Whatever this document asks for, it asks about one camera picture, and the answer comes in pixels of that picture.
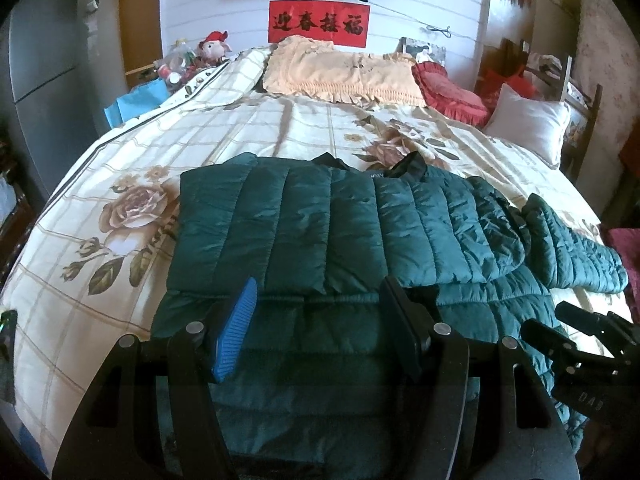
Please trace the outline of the framed photo at headboard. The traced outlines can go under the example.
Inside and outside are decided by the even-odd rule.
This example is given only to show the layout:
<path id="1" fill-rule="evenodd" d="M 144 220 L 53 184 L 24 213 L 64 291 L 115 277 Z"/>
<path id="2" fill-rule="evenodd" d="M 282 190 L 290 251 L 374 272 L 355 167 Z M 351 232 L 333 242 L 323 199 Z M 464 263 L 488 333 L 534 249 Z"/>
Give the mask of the framed photo at headboard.
<path id="1" fill-rule="evenodd" d="M 446 65 L 446 49 L 425 40 L 401 37 L 399 47 L 402 53 L 410 55 L 417 63 L 433 62 Z"/>

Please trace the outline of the dark green quilted jacket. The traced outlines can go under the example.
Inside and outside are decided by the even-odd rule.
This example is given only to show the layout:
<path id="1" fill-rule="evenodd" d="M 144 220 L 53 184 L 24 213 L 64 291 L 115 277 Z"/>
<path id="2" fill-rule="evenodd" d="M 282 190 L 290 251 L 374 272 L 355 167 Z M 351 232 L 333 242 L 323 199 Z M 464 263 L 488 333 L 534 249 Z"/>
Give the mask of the dark green quilted jacket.
<path id="1" fill-rule="evenodd" d="M 210 390 L 231 456 L 395 478 L 424 399 L 380 299 L 389 277 L 487 342 L 530 318 L 555 326 L 555 289 L 616 294 L 628 282 L 613 249 L 538 195 L 515 208 L 484 179 L 420 158 L 376 172 L 245 153 L 182 174 L 152 333 L 174 334 L 254 278 L 238 365 Z"/>

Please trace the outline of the white pillow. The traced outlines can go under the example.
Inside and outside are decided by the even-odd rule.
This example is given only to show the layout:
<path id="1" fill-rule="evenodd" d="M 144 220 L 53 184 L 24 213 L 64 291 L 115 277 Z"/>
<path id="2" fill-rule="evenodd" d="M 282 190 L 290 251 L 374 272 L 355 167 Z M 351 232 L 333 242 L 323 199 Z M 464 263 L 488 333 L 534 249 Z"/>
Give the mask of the white pillow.
<path id="1" fill-rule="evenodd" d="M 570 107 L 565 102 L 526 99 L 504 84 L 484 133 L 526 148 L 551 169 L 559 169 L 569 124 Z"/>

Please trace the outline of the wooden chair with clothes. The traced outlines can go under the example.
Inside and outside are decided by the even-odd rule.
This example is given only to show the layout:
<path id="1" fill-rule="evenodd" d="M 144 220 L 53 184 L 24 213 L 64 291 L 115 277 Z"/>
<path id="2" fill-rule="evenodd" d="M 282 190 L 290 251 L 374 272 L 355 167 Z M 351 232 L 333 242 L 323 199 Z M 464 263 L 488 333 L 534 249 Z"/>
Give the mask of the wooden chair with clothes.
<path id="1" fill-rule="evenodd" d="M 531 74 L 546 85 L 544 96 L 564 102 L 570 111 L 570 121 L 564 133 L 560 169 L 576 183 L 596 128 L 602 104 L 603 87 L 596 84 L 593 92 L 584 90 L 572 76 L 574 58 L 562 60 L 551 54 L 523 51 L 526 56 L 524 73 Z"/>

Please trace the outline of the red ruffled cushion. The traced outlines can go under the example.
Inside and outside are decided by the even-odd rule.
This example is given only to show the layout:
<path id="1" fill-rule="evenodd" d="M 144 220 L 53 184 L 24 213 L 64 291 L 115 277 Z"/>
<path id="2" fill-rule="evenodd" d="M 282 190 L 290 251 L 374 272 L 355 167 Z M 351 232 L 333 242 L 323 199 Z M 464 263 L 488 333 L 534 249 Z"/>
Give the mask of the red ruffled cushion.
<path id="1" fill-rule="evenodd" d="M 451 81 L 444 66 L 436 62 L 416 63 L 411 73 L 428 107 L 476 128 L 488 122 L 490 111 L 482 99 Z"/>

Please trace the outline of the grey refrigerator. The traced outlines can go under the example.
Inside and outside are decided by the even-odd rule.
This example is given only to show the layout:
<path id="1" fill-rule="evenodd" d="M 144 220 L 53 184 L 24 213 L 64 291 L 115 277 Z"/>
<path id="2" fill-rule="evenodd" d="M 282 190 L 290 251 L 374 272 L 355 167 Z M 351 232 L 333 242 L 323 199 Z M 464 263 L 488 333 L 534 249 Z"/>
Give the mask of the grey refrigerator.
<path id="1" fill-rule="evenodd" d="M 78 0 L 18 0 L 3 32 L 1 115 L 27 185 L 47 200 L 98 138 L 81 73 Z"/>

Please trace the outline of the blue paper bag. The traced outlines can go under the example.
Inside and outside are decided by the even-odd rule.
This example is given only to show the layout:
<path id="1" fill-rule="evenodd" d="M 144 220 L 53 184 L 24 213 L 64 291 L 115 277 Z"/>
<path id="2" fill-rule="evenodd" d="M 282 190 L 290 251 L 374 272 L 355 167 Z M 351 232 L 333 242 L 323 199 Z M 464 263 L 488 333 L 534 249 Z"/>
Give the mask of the blue paper bag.
<path id="1" fill-rule="evenodd" d="M 113 104 L 104 110 L 108 125 L 115 128 L 129 119 L 155 110 L 170 97 L 163 79 L 155 79 L 138 84 L 131 91 L 119 96 Z"/>

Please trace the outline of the red banner with characters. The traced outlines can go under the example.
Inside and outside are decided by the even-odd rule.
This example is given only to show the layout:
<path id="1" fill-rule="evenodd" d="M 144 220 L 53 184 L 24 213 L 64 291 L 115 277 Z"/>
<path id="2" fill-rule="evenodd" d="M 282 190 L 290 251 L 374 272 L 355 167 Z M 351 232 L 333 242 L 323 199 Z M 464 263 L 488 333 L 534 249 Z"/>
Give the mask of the red banner with characters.
<path id="1" fill-rule="evenodd" d="M 303 36 L 363 49 L 367 45 L 370 6 L 332 0 L 271 0 L 268 18 L 270 44 Z"/>

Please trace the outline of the pig plush toy red hat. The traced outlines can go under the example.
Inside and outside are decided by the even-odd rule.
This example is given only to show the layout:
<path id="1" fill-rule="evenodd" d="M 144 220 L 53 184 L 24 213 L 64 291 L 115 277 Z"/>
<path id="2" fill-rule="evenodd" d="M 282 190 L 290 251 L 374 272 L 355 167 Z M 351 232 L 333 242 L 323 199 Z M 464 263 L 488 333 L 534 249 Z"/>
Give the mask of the pig plush toy red hat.
<path id="1" fill-rule="evenodd" d="M 227 39 L 228 32 L 210 32 L 198 44 L 198 56 L 208 65 L 219 65 L 232 51 Z"/>

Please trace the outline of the floral cream bed quilt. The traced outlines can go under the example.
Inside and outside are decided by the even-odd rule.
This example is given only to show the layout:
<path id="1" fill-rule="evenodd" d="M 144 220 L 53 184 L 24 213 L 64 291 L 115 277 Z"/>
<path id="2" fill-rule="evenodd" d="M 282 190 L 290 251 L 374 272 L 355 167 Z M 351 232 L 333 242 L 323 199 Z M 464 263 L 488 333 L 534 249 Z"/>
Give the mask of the floral cream bed quilt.
<path id="1" fill-rule="evenodd" d="M 1 294 L 17 315 L 14 405 L 51 467 L 73 414 L 118 337 L 156 337 L 178 236 L 180 178 L 250 153 L 389 172 L 406 158 L 479 177 L 512 207 L 540 196 L 602 244 L 599 218 L 560 170 L 426 106 L 329 103 L 262 84 L 270 52 L 244 52 L 159 110 L 116 128 L 73 164 L 38 219 Z M 587 311 L 627 315 L 621 292 L 555 289 Z"/>

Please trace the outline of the peach ruffled pillow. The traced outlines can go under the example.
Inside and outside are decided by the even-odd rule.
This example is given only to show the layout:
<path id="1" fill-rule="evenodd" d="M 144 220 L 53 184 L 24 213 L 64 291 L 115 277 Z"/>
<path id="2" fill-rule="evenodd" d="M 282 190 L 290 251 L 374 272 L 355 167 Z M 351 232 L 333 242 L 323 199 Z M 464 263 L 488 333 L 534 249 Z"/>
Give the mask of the peach ruffled pillow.
<path id="1" fill-rule="evenodd" d="M 262 84 L 273 94 L 331 103 L 423 106 L 412 66 L 399 54 L 344 52 L 331 41 L 295 35 L 274 48 Z"/>

